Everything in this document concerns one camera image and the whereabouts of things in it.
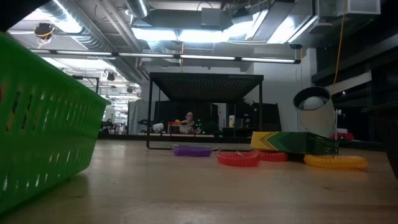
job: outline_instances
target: yellow cable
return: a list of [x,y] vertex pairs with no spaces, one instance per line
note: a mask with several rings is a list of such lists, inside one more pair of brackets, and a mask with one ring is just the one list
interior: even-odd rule
[[52,34],[53,31],[54,31],[54,28],[53,28],[50,32],[48,32],[48,33],[46,33],[46,34],[36,34],[36,33],[35,33],[35,35],[36,35],[36,37],[45,37],[45,36],[47,36],[47,35]]
[[[184,54],[184,41],[182,41],[181,44],[181,54]],[[181,58],[181,73],[183,73],[184,71],[182,70],[182,66],[183,66],[184,60]]]
[[338,45],[335,81],[333,82],[333,88],[331,89],[331,95],[332,95],[332,96],[333,96],[333,94],[334,94],[334,92],[335,92],[335,85],[336,85],[337,73],[338,73],[338,65],[339,65],[339,62],[340,62],[341,43],[342,43],[342,41],[343,41],[344,19],[345,19],[345,17],[346,17],[346,13],[347,13],[347,1],[348,1],[348,0],[345,0],[343,20],[341,21],[340,43],[339,43],[339,45]]

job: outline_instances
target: white cylinder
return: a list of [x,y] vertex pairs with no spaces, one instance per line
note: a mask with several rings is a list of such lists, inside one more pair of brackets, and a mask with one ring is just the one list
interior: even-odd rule
[[[323,106],[312,110],[304,109],[305,101],[314,96],[323,100]],[[307,131],[327,138],[335,132],[335,109],[327,89],[310,87],[300,91],[294,97],[294,106],[298,119]]]

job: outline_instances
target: ceiling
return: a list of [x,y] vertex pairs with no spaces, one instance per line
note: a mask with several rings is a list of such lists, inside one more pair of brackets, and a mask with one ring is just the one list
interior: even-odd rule
[[[52,1],[53,3],[60,2],[60,4],[63,4],[64,2],[71,2],[72,0]],[[344,0],[321,1],[322,5],[320,5],[319,11],[321,17],[333,24],[333,28],[329,33],[311,35],[308,33],[308,30],[312,27],[312,24],[310,24],[310,26],[308,26],[291,44],[301,44],[304,47],[324,47],[325,45],[336,44],[341,23],[341,16],[337,16],[335,10],[339,1]],[[114,52],[135,52],[139,49],[143,52],[161,53],[155,51],[153,46],[154,43],[142,39],[137,40],[138,35],[136,34],[138,33],[136,33],[137,31],[133,32],[131,28],[171,30],[173,35],[176,35],[178,39],[182,39],[184,30],[191,27],[191,29],[195,27],[195,29],[197,29],[197,27],[200,26],[201,30],[220,30],[219,33],[228,34],[229,37],[221,42],[199,43],[185,41],[182,44],[174,40],[159,40],[156,44],[160,44],[163,53],[166,52],[169,54],[184,53],[192,55],[228,55],[237,57],[297,58],[300,54],[297,50],[292,49],[287,44],[287,41],[317,13],[317,11],[314,11],[317,5],[313,5],[313,2],[316,1],[147,0],[149,6],[148,16],[142,19],[134,18],[133,20],[128,13],[126,0],[74,0],[72,2],[72,7],[63,6],[65,6],[65,10],[70,13],[71,18],[83,18],[86,29],[85,35],[90,34],[90,32],[97,32],[95,33],[96,36],[109,46],[107,49]],[[114,22],[109,20],[109,16],[99,5],[102,3],[105,6],[105,10],[111,14],[110,19]],[[112,14],[111,8],[116,10],[118,16]],[[246,8],[246,13],[249,15],[240,15],[238,19],[247,19],[249,17],[249,20],[252,21],[246,21],[247,23],[245,26],[238,27],[235,26],[237,24],[235,19],[238,14],[238,9],[242,8]],[[355,32],[360,27],[369,23],[374,16],[376,15],[348,14],[346,25],[348,32]],[[120,23],[118,17],[123,20],[123,24]],[[56,27],[50,42],[44,45],[42,41],[34,35],[34,28],[37,27],[39,23],[43,22],[53,24],[53,26]],[[78,41],[78,36],[80,34],[67,33],[65,28],[62,29],[56,21],[42,11],[33,12],[15,26],[11,27],[9,32],[19,42],[31,49],[40,47],[41,49],[57,50],[91,50],[88,49],[84,42]],[[253,32],[252,37],[249,37],[249,33],[251,32]],[[201,34],[200,39],[205,39],[209,36],[210,33]],[[158,37],[158,35],[148,34],[143,36],[145,39]],[[92,59],[71,55],[46,60],[56,67],[63,69],[65,73],[70,75],[99,77],[100,85],[103,86],[100,88],[100,93],[102,95],[125,95],[127,94],[127,86],[134,86],[133,94],[135,94],[136,98],[139,98],[141,92],[140,88],[137,86],[146,80],[146,70],[150,70],[151,67],[228,67],[240,68],[242,72],[245,72],[251,65],[251,62],[161,58],[144,58],[142,61],[136,60],[135,58],[122,58],[123,61],[121,64],[120,58],[117,58],[117,60],[102,60],[101,58]],[[116,74],[115,81],[111,82],[106,79],[108,72],[114,72]],[[83,83],[88,86],[93,86],[93,84],[87,80],[83,80]]]

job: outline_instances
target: red ring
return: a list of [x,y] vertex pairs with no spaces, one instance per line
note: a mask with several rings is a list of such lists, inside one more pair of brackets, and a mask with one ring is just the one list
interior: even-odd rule
[[259,154],[262,161],[282,162],[287,160],[286,152],[260,151],[258,149],[255,152]]
[[221,164],[238,167],[254,167],[258,166],[260,162],[256,152],[220,152],[217,155],[217,160]]

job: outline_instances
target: purple ring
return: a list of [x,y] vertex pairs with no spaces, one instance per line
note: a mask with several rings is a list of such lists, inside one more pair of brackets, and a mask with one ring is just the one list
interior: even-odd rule
[[175,156],[209,157],[211,149],[209,147],[198,146],[172,146]]

